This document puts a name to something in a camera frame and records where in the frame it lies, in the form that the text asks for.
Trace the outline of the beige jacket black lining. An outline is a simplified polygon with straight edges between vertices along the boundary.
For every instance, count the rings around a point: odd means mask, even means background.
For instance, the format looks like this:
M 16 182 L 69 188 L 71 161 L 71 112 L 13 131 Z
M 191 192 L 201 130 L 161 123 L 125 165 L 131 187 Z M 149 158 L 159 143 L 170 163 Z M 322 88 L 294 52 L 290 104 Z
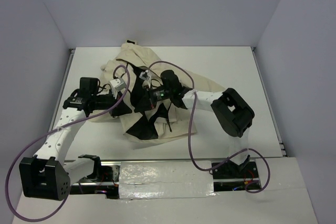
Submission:
M 148 47 L 125 42 L 121 46 L 120 53 L 101 66 L 100 80 L 103 84 L 108 83 L 113 77 L 131 81 L 128 94 L 119 104 L 119 107 L 124 107 L 129 112 L 116 115 L 117 110 L 114 109 L 92 119 L 92 122 L 109 122 L 119 118 L 123 133 L 129 141 L 138 144 L 140 148 L 180 139 L 188 134 L 188 130 L 196 133 L 196 127 L 189 125 L 190 112 L 177 108 L 170 100 L 159 101 L 153 110 L 134 112 L 144 95 L 143 87 L 147 84 L 139 75 L 147 68 L 151 69 L 152 84 L 155 87 L 162 83 L 161 73 L 171 69 L 184 86 L 194 86 L 198 91 L 224 91 L 223 86 L 211 79 L 191 71 L 184 73 L 175 67 L 161 63 L 158 55 Z

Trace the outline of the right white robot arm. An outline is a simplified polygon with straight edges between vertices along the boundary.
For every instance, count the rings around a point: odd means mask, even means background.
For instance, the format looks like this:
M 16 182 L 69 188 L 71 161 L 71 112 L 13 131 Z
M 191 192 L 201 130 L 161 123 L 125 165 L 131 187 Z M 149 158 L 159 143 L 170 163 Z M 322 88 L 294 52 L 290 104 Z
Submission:
M 192 81 L 191 87 L 187 87 L 179 81 L 172 70 L 163 71 L 161 80 L 162 84 L 159 87 L 146 89 L 148 99 L 152 105 L 156 105 L 159 101 L 170 100 L 177 108 L 191 111 L 187 144 L 193 165 L 204 172 L 213 172 L 224 166 L 231 176 L 242 176 L 250 161 L 245 135 L 252 126 L 255 117 L 253 109 L 233 88 L 222 92 L 197 91 L 194 81 Z M 229 156 L 211 168 L 198 166 L 192 153 L 191 130 L 194 113 L 197 109 L 213 112 L 221 128 L 232 141 L 229 145 Z

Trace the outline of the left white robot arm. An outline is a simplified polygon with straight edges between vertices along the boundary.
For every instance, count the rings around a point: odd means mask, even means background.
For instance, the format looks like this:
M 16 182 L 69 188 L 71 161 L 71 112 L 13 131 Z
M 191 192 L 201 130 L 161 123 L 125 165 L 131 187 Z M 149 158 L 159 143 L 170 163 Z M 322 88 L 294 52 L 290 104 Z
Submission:
M 59 121 L 43 146 L 33 157 L 24 157 L 19 164 L 23 193 L 26 197 L 63 200 L 71 186 L 82 178 L 97 181 L 103 168 L 97 155 L 82 154 L 71 164 L 65 157 L 80 128 L 91 118 L 93 111 L 99 115 L 110 113 L 121 105 L 128 84 L 121 78 L 108 82 L 109 91 L 100 93 L 102 87 L 97 78 L 80 78 L 79 88 L 73 91 L 63 104 Z

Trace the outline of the silver tape sheet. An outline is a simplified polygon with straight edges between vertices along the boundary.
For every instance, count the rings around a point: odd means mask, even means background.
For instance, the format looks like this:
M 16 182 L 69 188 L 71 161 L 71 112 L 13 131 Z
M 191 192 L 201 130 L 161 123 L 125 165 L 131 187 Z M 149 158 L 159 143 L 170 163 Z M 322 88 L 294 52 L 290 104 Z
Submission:
M 123 162 L 120 199 L 205 198 L 214 196 L 213 177 L 190 161 Z

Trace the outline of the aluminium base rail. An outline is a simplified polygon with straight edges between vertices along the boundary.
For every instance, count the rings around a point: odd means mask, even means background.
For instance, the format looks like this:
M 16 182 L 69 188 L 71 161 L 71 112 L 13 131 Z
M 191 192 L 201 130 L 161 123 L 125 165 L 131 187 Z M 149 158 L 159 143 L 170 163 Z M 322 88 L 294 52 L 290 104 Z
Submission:
M 220 191 L 259 190 L 256 163 L 238 172 L 226 163 L 203 172 L 189 161 L 104 162 L 98 178 L 84 177 L 72 195 L 104 195 L 108 199 L 205 198 Z

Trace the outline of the right table edge rail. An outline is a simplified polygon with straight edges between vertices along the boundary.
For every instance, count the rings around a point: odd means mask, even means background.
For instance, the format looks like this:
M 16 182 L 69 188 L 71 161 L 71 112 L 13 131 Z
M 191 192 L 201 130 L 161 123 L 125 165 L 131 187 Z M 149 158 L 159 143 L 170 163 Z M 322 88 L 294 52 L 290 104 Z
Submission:
M 262 85 L 262 88 L 263 88 L 263 91 L 264 91 L 264 94 L 265 94 L 265 97 L 266 97 L 268 109 L 269 109 L 269 112 L 270 112 L 270 115 L 271 115 L 273 126 L 275 128 L 275 132 L 276 132 L 276 136 L 277 136 L 277 139 L 278 139 L 278 142 L 279 142 L 281 153 L 282 153 L 283 157 L 288 157 L 285 145 L 283 143 L 282 137 L 281 137 L 280 132 L 279 132 L 277 121 L 275 119 L 274 111 L 273 111 L 271 103 L 270 103 L 269 95 L 268 95 L 268 92 L 266 90 L 265 82 L 264 82 L 264 79 L 262 77 L 261 69 L 260 69 L 260 66 L 259 66 L 258 61 L 257 61 L 256 47 L 251 47 L 251 51 L 252 51 L 252 54 L 253 54 L 253 58 L 254 58 L 254 62 L 255 62 L 258 74 L 259 74 L 261 85 Z

